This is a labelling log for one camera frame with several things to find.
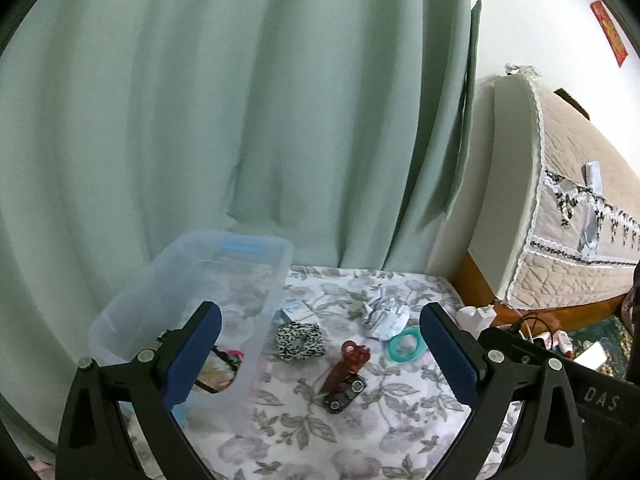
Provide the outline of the floral white blanket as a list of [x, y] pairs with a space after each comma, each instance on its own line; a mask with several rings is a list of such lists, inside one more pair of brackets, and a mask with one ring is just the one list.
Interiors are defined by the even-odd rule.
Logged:
[[284, 298], [316, 316], [323, 356], [259, 365], [245, 426], [235, 434], [196, 408], [175, 416], [218, 479], [423, 479], [442, 459], [469, 409], [456, 399], [416, 336], [398, 344], [364, 336], [369, 300], [418, 312], [462, 302], [443, 278], [293, 266]]

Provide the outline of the small white medicine box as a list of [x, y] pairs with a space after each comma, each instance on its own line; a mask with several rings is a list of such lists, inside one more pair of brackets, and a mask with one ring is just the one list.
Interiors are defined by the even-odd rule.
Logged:
[[318, 324], [318, 316], [302, 300], [293, 298], [281, 304], [281, 315], [287, 323]]

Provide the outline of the beige quilted sofa cover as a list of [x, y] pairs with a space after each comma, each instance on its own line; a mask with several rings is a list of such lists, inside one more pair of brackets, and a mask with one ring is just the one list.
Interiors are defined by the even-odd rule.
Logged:
[[639, 179], [536, 70], [494, 84], [494, 143], [469, 254], [495, 298], [523, 310], [623, 295], [639, 262]]

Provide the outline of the red wall decoration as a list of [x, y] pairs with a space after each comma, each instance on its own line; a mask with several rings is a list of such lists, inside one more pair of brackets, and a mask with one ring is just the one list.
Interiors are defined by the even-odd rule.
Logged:
[[606, 10], [606, 7], [601, 0], [590, 3], [590, 9], [600, 24], [606, 40], [608, 40], [608, 44], [614, 53], [617, 65], [622, 67], [628, 56], [628, 52], [623, 43], [622, 37], [616, 29], [611, 15], [608, 13], [608, 10]]

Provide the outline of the red hair claw clip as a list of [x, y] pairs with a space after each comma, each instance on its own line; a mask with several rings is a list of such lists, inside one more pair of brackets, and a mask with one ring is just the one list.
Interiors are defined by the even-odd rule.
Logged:
[[341, 346], [340, 362], [334, 365], [320, 391], [330, 393], [349, 375], [357, 374], [370, 360], [371, 351], [363, 344], [346, 340]]

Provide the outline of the clear plastic storage bin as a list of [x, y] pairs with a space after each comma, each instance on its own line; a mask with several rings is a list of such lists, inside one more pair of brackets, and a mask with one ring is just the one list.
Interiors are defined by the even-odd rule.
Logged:
[[221, 350], [244, 359], [221, 393], [191, 393], [186, 404], [229, 413], [246, 405], [272, 320], [280, 308], [294, 247], [280, 237], [200, 231], [179, 237], [94, 319], [89, 348], [103, 364], [119, 364], [176, 330], [204, 301], [221, 310]]

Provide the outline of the black toy car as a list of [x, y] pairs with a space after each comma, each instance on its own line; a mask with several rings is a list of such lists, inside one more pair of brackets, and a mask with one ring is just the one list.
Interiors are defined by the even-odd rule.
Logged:
[[323, 398], [323, 406], [330, 414], [340, 414], [367, 389], [367, 382], [358, 374], [348, 374]]

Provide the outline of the crumpled silver foil pack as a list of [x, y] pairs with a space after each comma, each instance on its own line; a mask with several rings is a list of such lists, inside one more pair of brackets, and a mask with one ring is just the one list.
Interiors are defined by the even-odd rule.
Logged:
[[378, 296], [362, 306], [363, 335], [378, 341], [390, 341], [409, 322], [411, 309], [404, 300], [381, 289]]

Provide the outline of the leopard print scrunchie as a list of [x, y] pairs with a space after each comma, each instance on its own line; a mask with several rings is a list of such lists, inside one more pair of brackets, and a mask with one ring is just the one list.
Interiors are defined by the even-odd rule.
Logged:
[[285, 362], [320, 358], [326, 354], [322, 330], [317, 323], [283, 324], [278, 328], [274, 342], [277, 357]]

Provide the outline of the green curtain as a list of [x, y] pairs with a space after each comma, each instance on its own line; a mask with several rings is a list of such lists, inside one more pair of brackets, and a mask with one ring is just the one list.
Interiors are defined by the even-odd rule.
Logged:
[[54, 440], [90, 323], [180, 235], [422, 272], [471, 0], [39, 0], [1, 57], [1, 393]]

